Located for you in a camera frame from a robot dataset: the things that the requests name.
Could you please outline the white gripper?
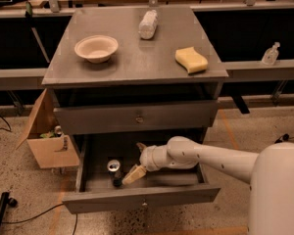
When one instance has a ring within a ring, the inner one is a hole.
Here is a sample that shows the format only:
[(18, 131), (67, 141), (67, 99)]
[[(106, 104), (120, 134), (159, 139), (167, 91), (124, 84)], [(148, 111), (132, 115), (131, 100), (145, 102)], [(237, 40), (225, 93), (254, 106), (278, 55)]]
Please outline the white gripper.
[(168, 155), (166, 145), (147, 147), (145, 144), (137, 142), (136, 146), (141, 153), (139, 159), (141, 165), (135, 164), (130, 169), (122, 180), (123, 185), (129, 185), (144, 177), (147, 171), (157, 171), (168, 167), (171, 163), (171, 157)]

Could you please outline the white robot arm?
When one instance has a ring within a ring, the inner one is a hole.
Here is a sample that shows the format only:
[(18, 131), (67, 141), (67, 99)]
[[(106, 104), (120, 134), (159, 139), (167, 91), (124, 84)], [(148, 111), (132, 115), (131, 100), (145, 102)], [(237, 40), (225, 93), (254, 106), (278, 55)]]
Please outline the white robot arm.
[(276, 143), (252, 153), (175, 136), (163, 146), (141, 144), (139, 149), (140, 164), (125, 176), (124, 185), (148, 171), (208, 165), (249, 185), (248, 235), (294, 235), (294, 143)]

